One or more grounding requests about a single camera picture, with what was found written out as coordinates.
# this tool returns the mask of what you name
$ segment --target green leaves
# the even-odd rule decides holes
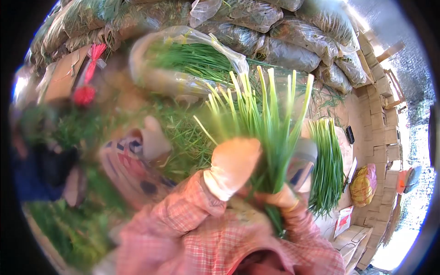
[[[311,121],[309,129],[318,147],[318,158],[312,172],[309,208],[316,216],[330,215],[338,205],[344,185],[341,148],[332,118]]]
[[[287,108],[284,117],[280,118],[277,92],[275,90],[274,69],[268,69],[269,95],[263,70],[260,66],[257,66],[257,70],[260,79],[258,92],[251,90],[249,76],[247,74],[242,73],[239,75],[239,84],[234,73],[230,72],[229,74],[237,93],[236,104],[232,101],[231,91],[229,89],[227,94],[220,90],[223,96],[220,97],[219,92],[209,85],[212,95],[209,96],[209,102],[206,102],[206,104],[209,106],[216,123],[216,128],[220,132],[217,136],[221,136],[222,141],[234,136],[245,136],[257,138],[261,142],[263,157],[260,159],[260,163],[252,175],[250,183],[255,191],[275,194],[281,191],[286,180],[290,158],[292,157],[300,134],[305,112],[308,109],[314,77],[312,75],[308,76],[305,100],[301,114],[293,130],[290,131],[290,116],[295,98],[296,71],[293,71],[293,81],[292,76],[288,76]],[[259,100],[257,97],[262,98],[263,106],[261,110],[257,107],[257,100]],[[207,136],[212,139],[214,143],[217,143],[206,131],[201,122],[196,117],[194,118]],[[230,132],[225,132],[225,125],[227,123],[234,124],[233,127],[230,128]],[[265,209],[272,219],[274,228],[278,234],[282,236],[283,228],[279,211],[272,206],[266,206]]]

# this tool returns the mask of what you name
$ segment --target yellow bag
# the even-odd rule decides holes
[[[350,192],[355,206],[364,207],[371,202],[376,191],[376,166],[368,164],[362,167],[353,182],[350,184]]]

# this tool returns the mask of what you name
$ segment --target red ribbon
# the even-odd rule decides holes
[[[92,80],[93,75],[95,74],[96,62],[98,61],[98,58],[101,56],[101,54],[103,54],[106,48],[106,44],[93,44],[91,47],[90,52],[92,55],[92,61],[85,72],[84,86],[76,89],[73,95],[74,102],[79,106],[88,105],[95,98],[95,88],[89,86],[88,83],[90,80]]]

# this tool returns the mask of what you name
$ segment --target blue clothing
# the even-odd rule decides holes
[[[35,152],[31,148],[25,160],[21,160],[14,149],[11,156],[14,185],[21,202],[56,201],[61,197],[64,184],[53,187],[42,179],[38,172]]]

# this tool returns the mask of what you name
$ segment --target pink plaid sleeve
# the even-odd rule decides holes
[[[320,235],[319,227],[313,222],[312,214],[303,204],[283,214],[288,239],[294,243],[295,255],[301,255],[296,274],[344,274],[342,255],[330,242]]]
[[[208,216],[220,216],[226,203],[212,196],[203,182],[203,172],[181,183],[156,206],[145,206],[121,232],[118,274],[155,274],[176,270],[182,253],[179,237],[199,226]]]

